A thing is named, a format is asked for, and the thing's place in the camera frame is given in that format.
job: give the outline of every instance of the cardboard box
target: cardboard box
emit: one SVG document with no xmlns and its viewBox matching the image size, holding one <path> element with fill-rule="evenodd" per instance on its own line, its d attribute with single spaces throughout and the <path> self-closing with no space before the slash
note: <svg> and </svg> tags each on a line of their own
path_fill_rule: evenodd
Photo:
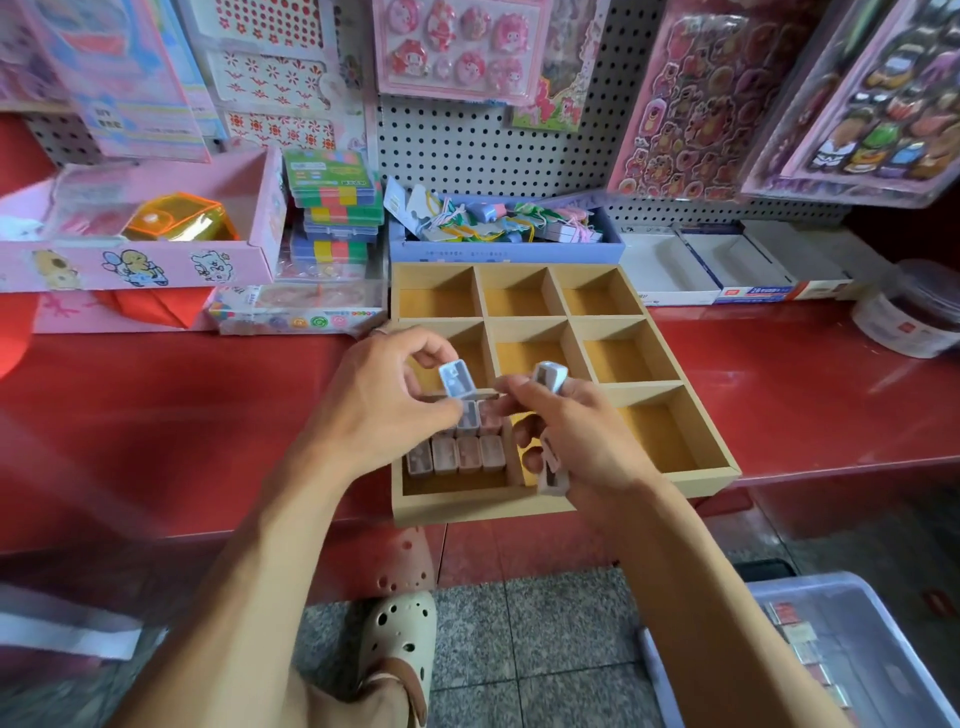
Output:
<svg viewBox="0 0 960 728">
<path fill-rule="evenodd" d="M 769 251 L 797 285 L 788 301 L 834 299 L 853 281 L 848 273 L 809 243 L 804 232 L 776 220 L 744 220 L 751 240 Z"/>
<path fill-rule="evenodd" d="M 624 233 L 620 266 L 644 305 L 711 305 L 720 286 L 670 228 Z"/>
<path fill-rule="evenodd" d="M 678 225 L 675 230 L 720 287 L 715 303 L 783 301 L 797 285 L 741 225 Z"/>
<path fill-rule="evenodd" d="M 274 279 L 287 204 L 279 149 L 216 155 L 209 164 L 148 160 L 122 202 L 187 192 L 222 203 L 240 240 L 195 243 L 120 237 L 0 240 L 0 290 L 62 291 L 248 285 Z M 0 198 L 0 217 L 44 220 L 54 178 Z"/>
</svg>

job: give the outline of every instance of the compartment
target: compartment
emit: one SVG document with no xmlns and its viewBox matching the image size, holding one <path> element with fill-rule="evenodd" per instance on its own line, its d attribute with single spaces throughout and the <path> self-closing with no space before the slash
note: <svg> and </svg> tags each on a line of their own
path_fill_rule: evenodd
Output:
<svg viewBox="0 0 960 728">
<path fill-rule="evenodd" d="M 615 266 L 555 265 L 552 270 L 571 316 L 636 316 L 643 312 L 633 286 Z"/>
<path fill-rule="evenodd" d="M 478 268 L 488 316 L 564 316 L 549 269 L 538 265 Z"/>
<path fill-rule="evenodd" d="M 666 347 L 646 319 L 579 319 L 573 328 L 601 384 L 680 379 Z"/>
<path fill-rule="evenodd" d="M 490 343 L 482 322 L 440 319 L 424 322 L 420 326 L 436 331 L 453 344 L 454 349 L 460 354 L 460 358 L 466 362 L 467 368 L 470 370 L 470 376 L 473 377 L 473 383 L 478 388 L 489 389 L 493 387 L 493 380 L 495 379 L 493 359 Z M 413 357 L 407 359 L 407 363 L 413 369 L 424 394 L 444 393 L 444 385 L 440 381 L 440 375 L 436 369 L 424 369 Z"/>
<path fill-rule="evenodd" d="M 393 316 L 451 319 L 481 316 L 472 266 L 421 263 L 394 266 Z"/>
<path fill-rule="evenodd" d="M 570 376 L 589 379 L 587 359 L 566 319 L 488 320 L 496 373 L 530 375 L 541 361 L 555 361 Z"/>
<path fill-rule="evenodd" d="M 731 464 L 718 434 L 685 387 L 653 395 L 643 387 L 616 388 L 607 396 L 662 473 Z"/>
</svg>

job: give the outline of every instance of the pink box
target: pink box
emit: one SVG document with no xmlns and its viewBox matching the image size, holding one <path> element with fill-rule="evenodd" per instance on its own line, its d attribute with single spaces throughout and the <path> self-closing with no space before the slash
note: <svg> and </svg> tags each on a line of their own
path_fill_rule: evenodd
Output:
<svg viewBox="0 0 960 728">
<path fill-rule="evenodd" d="M 172 243 L 73 237 L 0 240 L 0 292 L 190 288 L 270 283 L 287 213 L 279 149 L 216 155 L 210 164 L 148 160 L 130 171 L 127 201 L 188 192 L 224 205 L 240 240 Z M 54 179 L 0 199 L 0 216 L 43 220 Z"/>
</svg>

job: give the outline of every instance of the gray floor tile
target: gray floor tile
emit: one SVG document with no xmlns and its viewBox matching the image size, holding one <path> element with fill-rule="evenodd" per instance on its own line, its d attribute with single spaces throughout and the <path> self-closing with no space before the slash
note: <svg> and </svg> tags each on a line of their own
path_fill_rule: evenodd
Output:
<svg viewBox="0 0 960 728">
<path fill-rule="evenodd" d="M 430 728 L 522 728 L 516 680 L 432 691 Z"/>
<path fill-rule="evenodd" d="M 526 728 L 660 728 L 653 685 L 641 665 L 617 665 L 520 680 Z"/>
<path fill-rule="evenodd" d="M 453 587 L 437 600 L 437 660 L 433 689 L 516 677 L 503 584 Z"/>
<path fill-rule="evenodd" d="M 639 658 L 639 617 L 620 569 L 507 582 L 519 677 Z"/>
</svg>

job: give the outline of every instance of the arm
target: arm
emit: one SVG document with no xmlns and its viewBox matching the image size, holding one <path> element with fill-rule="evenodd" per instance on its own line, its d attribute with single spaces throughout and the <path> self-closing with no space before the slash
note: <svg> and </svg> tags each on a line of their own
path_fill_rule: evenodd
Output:
<svg viewBox="0 0 960 728">
<path fill-rule="evenodd" d="M 611 539 L 688 728 L 850 725 L 598 387 L 568 379 L 558 397 L 511 376 L 497 388 L 501 414 L 536 413 L 516 425 L 521 447 L 550 427 L 570 502 Z M 524 453 L 528 470 L 540 453 Z"/>
<path fill-rule="evenodd" d="M 457 358 L 422 328 L 374 336 L 347 353 L 111 728 L 278 725 L 303 604 L 340 497 L 354 478 L 463 412 L 458 400 L 414 399 L 419 391 L 404 370 L 410 355 L 427 367 Z"/>
</svg>

